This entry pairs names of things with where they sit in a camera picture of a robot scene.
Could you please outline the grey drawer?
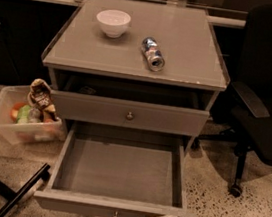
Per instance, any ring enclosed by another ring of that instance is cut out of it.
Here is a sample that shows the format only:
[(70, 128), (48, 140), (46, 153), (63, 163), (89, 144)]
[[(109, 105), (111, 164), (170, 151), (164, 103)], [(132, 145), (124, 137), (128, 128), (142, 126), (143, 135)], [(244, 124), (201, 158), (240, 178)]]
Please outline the grey drawer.
[(65, 119), (191, 137), (209, 117), (191, 91), (95, 75), (71, 76), (52, 97)]
[(45, 189), (44, 209), (100, 217), (192, 217), (183, 136), (76, 122)]

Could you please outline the grey top drawer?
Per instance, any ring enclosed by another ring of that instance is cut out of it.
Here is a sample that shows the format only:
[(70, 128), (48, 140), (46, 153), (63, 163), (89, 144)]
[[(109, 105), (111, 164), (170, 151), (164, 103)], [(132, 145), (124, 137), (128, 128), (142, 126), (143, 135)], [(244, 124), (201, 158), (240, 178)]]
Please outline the grey top drawer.
[(191, 91), (95, 75), (71, 76), (52, 97), (65, 119), (191, 137), (209, 117)]

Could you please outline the grey drawer cabinet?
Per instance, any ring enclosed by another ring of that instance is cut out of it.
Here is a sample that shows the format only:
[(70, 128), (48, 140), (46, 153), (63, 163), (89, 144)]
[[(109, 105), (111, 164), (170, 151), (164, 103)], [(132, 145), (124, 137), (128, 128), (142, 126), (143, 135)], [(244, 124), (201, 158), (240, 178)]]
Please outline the grey drawer cabinet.
[[(121, 10), (131, 16), (128, 30), (108, 37), (96, 16), (103, 10)], [(141, 51), (142, 41), (153, 37), (165, 60), (153, 72)], [(44, 57), (53, 91), (71, 76), (102, 76), (166, 85), (191, 91), (209, 113), (227, 74), (213, 28), (204, 11), (129, 0), (85, 0)]]

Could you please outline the blue silver soda can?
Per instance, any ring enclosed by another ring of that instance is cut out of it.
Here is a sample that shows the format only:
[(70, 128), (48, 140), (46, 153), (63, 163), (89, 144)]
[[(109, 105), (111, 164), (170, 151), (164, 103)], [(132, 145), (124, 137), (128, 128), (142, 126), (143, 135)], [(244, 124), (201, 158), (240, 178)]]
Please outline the blue silver soda can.
[(141, 48), (143, 56), (147, 61), (147, 66), (153, 72), (161, 71), (164, 68), (165, 60), (161, 54), (160, 47), (153, 37), (146, 37), (142, 41)]

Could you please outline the green fruit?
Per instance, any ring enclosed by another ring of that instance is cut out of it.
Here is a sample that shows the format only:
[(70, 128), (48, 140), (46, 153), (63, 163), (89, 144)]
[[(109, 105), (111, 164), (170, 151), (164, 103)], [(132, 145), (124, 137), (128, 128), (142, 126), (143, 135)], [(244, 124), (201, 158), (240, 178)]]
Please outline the green fruit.
[(19, 109), (16, 122), (20, 124), (28, 123), (29, 112), (31, 111), (31, 107), (27, 104)]

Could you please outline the crumpled chip bag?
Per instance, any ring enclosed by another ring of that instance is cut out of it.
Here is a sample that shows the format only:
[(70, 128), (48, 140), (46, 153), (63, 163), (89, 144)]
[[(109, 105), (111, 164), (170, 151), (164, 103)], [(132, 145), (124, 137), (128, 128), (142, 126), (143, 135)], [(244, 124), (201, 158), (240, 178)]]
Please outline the crumpled chip bag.
[(44, 79), (36, 78), (33, 83), (30, 84), (30, 90), (27, 100), (31, 106), (47, 112), (49, 114), (55, 114), (55, 104), (51, 97), (51, 88)]

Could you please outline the clear plastic bin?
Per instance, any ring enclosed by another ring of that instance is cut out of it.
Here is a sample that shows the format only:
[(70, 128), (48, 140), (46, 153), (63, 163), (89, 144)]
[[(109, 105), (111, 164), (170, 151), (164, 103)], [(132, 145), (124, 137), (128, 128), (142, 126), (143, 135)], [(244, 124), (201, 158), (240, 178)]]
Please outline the clear plastic bin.
[(11, 144), (64, 140), (66, 132), (61, 119), (57, 121), (13, 122), (10, 116), (12, 106), (18, 102), (27, 104), (29, 86), (6, 86), (0, 91), (0, 134)]

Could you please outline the orange fruit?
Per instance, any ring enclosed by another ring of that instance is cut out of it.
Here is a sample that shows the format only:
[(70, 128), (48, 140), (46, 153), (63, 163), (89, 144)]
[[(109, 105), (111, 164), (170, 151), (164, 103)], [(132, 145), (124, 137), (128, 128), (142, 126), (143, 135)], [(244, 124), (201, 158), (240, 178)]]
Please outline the orange fruit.
[(25, 104), (26, 104), (25, 102), (18, 102), (12, 106), (12, 109), (10, 110), (10, 116), (13, 122), (16, 121), (16, 118), (18, 116), (18, 111), (20, 110), (20, 108), (24, 107)]

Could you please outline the white ceramic bowl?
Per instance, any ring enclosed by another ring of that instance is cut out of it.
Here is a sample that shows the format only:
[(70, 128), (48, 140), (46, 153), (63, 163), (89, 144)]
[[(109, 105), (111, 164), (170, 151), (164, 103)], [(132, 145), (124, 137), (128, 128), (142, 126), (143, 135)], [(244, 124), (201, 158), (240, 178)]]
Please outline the white ceramic bowl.
[(106, 36), (117, 38), (128, 30), (131, 16), (121, 10), (103, 10), (96, 16), (99, 27)]

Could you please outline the black office chair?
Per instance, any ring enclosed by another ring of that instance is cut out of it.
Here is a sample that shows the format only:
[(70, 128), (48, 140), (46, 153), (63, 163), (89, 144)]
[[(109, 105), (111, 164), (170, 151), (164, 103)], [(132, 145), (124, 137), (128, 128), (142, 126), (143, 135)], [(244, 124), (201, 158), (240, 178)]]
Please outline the black office chair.
[(272, 3), (255, 7), (247, 15), (237, 69), (230, 83), (214, 103), (211, 115), (230, 125), (202, 140), (227, 141), (235, 145), (238, 158), (236, 176), (229, 187), (238, 197), (247, 152), (253, 151), (272, 166)]

